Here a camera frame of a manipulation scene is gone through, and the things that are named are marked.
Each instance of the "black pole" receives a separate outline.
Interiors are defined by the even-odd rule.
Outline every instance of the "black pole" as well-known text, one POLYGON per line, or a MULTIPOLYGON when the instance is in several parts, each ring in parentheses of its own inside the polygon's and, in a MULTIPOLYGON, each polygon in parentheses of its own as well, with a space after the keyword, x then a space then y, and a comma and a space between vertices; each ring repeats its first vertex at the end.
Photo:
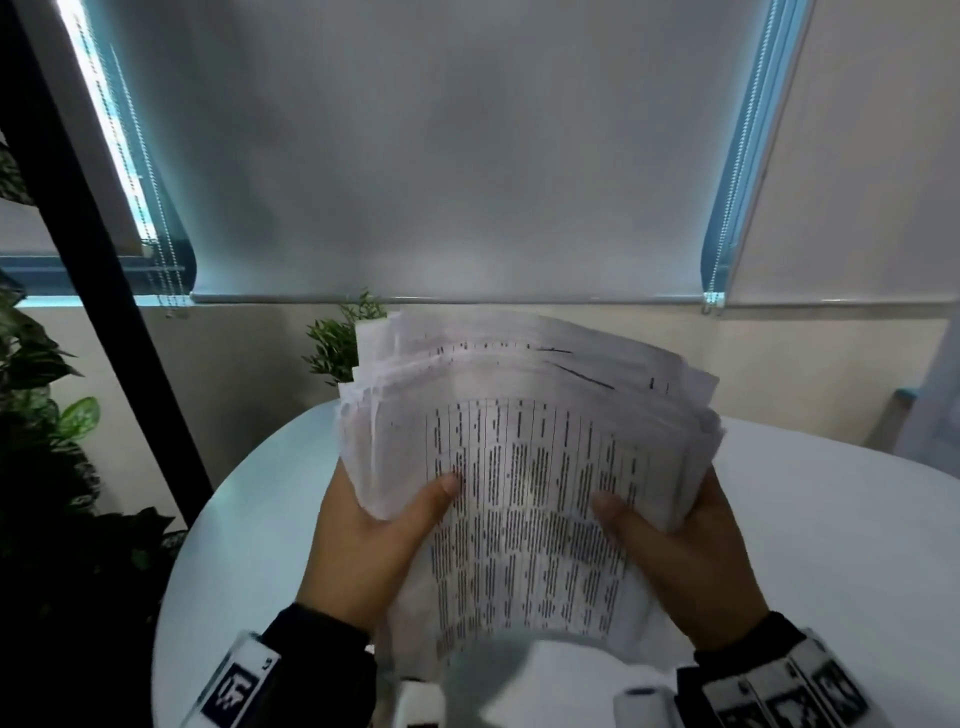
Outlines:
POLYGON ((213 489, 33 48, 0 0, 3 129, 24 182, 188 525, 213 489))

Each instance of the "blue window frame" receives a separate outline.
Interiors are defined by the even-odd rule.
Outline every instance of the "blue window frame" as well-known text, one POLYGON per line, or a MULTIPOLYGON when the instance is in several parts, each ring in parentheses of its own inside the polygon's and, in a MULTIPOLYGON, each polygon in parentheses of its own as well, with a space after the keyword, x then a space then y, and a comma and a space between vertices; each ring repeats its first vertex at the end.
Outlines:
POLYGON ((700 275, 707 307, 726 302, 764 152, 776 120, 794 49, 806 22, 810 0, 770 0, 754 70, 736 122, 720 189, 707 226, 700 275))
MULTIPOLYGON (((196 278, 196 259, 148 152, 116 54, 94 32, 83 0, 57 0, 57 6, 144 246, 143 256, 120 256, 132 292, 159 295, 162 303, 185 296, 196 278)), ((3 255, 0 267, 31 295, 75 293, 56 255, 3 255)))

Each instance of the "hand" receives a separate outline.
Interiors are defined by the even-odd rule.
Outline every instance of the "hand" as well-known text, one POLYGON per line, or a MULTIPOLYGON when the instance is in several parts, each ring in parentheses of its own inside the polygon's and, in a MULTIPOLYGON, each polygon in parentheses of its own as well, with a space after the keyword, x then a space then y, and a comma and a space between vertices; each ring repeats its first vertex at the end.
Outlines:
POLYGON ((357 502, 342 462, 330 478, 297 602, 371 634, 387 614, 424 539, 460 493, 449 473, 427 483, 394 521, 357 502))
POLYGON ((592 506, 597 520, 640 567, 663 609, 697 649, 736 642, 770 612, 713 468, 675 533, 658 531, 610 493, 597 493, 592 506))

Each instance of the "paper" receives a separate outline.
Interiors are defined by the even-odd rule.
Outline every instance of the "paper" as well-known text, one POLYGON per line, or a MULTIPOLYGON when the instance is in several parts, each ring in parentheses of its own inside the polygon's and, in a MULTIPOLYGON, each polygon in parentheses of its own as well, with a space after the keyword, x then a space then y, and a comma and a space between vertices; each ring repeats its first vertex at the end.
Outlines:
POLYGON ((357 338, 338 429, 361 504, 389 519, 437 475, 464 479, 390 611, 378 662, 434 680, 477 635, 517 627, 650 659, 659 606, 589 499, 614 492, 676 527, 722 438, 707 409, 715 377, 671 352, 509 312, 403 313, 357 338))

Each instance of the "white table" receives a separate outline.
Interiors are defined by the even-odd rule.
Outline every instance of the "white table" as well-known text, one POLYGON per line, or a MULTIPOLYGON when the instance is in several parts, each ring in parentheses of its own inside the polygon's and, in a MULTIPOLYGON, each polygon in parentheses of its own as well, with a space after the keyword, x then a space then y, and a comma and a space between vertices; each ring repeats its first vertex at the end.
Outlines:
MULTIPOLYGON (((333 402, 315 407, 252 452, 187 537, 156 630, 158 728, 180 725, 241 629, 263 630, 292 600, 337 458, 333 412, 333 402)), ((814 627, 896 725, 960 725, 960 481, 798 432, 724 424, 716 469, 771 606, 814 627)), ((637 668, 619 674, 611 660, 556 645, 534 653, 512 688, 591 675, 579 694, 534 694, 555 701, 537 723, 583 725, 592 712, 591 724, 612 725, 611 697, 637 668)), ((520 722, 526 687, 485 716, 520 722)))

